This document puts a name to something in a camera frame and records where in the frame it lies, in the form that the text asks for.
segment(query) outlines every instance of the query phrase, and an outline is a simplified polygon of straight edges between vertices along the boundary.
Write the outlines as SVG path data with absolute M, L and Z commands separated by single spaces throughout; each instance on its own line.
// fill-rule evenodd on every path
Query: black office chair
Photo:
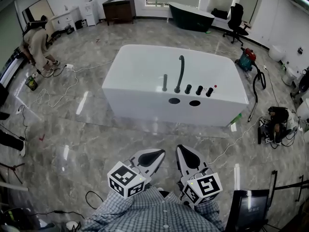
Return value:
M 234 43 L 235 39 L 237 39 L 239 42 L 241 42 L 241 46 L 243 46 L 243 42 L 240 40 L 239 36 L 247 36 L 249 35 L 248 32 L 246 32 L 245 29 L 241 28 L 241 19 L 243 15 L 243 7 L 235 3 L 234 7 L 231 7 L 231 20 L 228 22 L 228 27 L 233 30 L 233 32 L 226 32 L 223 37 L 226 35 L 232 36 L 233 41 L 231 42 L 232 44 Z

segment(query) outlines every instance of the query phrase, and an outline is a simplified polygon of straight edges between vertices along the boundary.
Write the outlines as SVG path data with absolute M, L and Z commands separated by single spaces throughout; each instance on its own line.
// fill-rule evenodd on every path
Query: person wearing checkered shirt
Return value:
M 165 198 L 155 187 L 124 199 L 111 191 L 106 201 L 87 218 L 82 232 L 219 232 L 224 227 L 219 207 L 209 201 L 183 205 L 173 192 Z

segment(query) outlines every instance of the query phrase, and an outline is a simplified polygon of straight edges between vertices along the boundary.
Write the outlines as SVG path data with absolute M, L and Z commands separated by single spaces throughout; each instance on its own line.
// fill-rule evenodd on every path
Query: black overflow hole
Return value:
M 201 104 L 201 102 L 199 102 L 199 101 L 191 101 L 189 104 L 190 104 L 190 106 L 199 106 Z
M 180 102 L 180 100 L 178 98 L 170 98 L 169 99 L 169 103 L 171 104 L 178 104 Z

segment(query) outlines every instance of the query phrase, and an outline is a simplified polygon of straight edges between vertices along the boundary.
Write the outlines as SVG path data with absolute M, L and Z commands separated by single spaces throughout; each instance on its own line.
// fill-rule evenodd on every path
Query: freestanding bathtub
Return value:
M 212 14 L 192 6 L 169 2 L 169 8 L 176 25 L 182 29 L 206 32 L 214 20 Z
M 176 93 L 180 55 L 184 72 Z M 187 85 L 192 86 L 188 94 Z M 199 86 L 204 88 L 197 95 Z M 155 121 L 226 126 L 249 104 L 232 60 L 165 46 L 121 47 L 102 88 L 115 116 Z

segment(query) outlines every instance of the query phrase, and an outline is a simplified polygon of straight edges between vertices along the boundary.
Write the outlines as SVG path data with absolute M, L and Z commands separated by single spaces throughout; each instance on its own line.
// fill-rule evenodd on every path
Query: chair base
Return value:
M 238 40 L 241 43 L 241 46 L 243 46 L 243 42 L 240 40 L 239 34 L 237 34 L 235 32 L 228 31 L 228 32 L 223 34 L 223 37 L 225 37 L 226 35 L 233 37 L 233 41 L 231 41 L 232 44 L 235 42 L 235 39 L 236 39 L 236 40 Z

